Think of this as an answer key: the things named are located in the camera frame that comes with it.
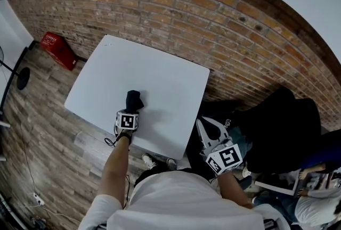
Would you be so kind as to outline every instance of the jeans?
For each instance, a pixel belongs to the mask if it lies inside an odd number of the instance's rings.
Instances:
[[[267,203],[274,209],[277,209],[287,221],[290,223],[297,223],[298,220],[295,216],[295,209],[298,199],[299,198],[294,198],[293,196],[283,193],[266,191],[255,199],[254,204],[255,206],[258,206]]]

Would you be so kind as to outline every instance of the hand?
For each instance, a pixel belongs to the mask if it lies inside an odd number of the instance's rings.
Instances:
[[[305,196],[305,197],[308,197],[308,190],[305,190],[305,189],[303,189],[303,188],[301,188],[300,190],[299,190],[299,192],[297,193],[297,195],[298,196]]]
[[[307,175],[308,175],[308,172],[306,172],[305,170],[303,170],[303,171],[301,171],[301,172],[299,173],[298,178],[299,178],[300,180],[304,180],[304,179],[307,177]]]

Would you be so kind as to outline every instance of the white sneaker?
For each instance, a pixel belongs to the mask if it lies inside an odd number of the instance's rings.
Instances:
[[[177,163],[174,159],[168,158],[167,159],[167,167],[169,170],[177,170]]]
[[[147,165],[149,169],[152,169],[153,167],[156,167],[158,164],[156,163],[155,159],[150,156],[149,154],[145,153],[142,156],[143,162]]]
[[[243,168],[243,171],[242,171],[242,176],[243,176],[243,178],[246,178],[247,176],[250,176],[251,175],[251,171],[249,171],[248,169],[247,169],[247,166],[245,166],[244,168]]]

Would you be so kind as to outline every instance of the forearm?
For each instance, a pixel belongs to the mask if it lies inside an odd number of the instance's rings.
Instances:
[[[253,205],[241,189],[232,172],[218,176],[220,192],[224,199],[231,200],[239,206],[252,209]]]
[[[115,197],[124,205],[125,176],[128,171],[129,139],[122,137],[105,163],[98,195]]]

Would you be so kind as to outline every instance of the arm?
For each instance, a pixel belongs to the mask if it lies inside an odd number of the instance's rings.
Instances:
[[[241,189],[232,172],[227,172],[218,176],[220,192],[224,199],[231,200],[239,206],[252,209],[253,205]]]
[[[97,195],[106,194],[124,205],[125,178],[128,171],[129,139],[122,137],[105,163]]]
[[[299,178],[301,180],[304,180],[305,177],[307,177],[308,173],[314,173],[316,171],[322,171],[322,170],[325,170],[326,169],[326,164],[325,163],[322,163],[322,164],[318,164],[316,166],[313,166],[311,168],[306,168],[304,170],[302,170],[300,173],[299,173]]]
[[[341,190],[339,188],[332,188],[329,190],[309,190],[309,191],[306,191],[305,194],[308,197],[318,198],[318,199],[338,198],[341,196]]]

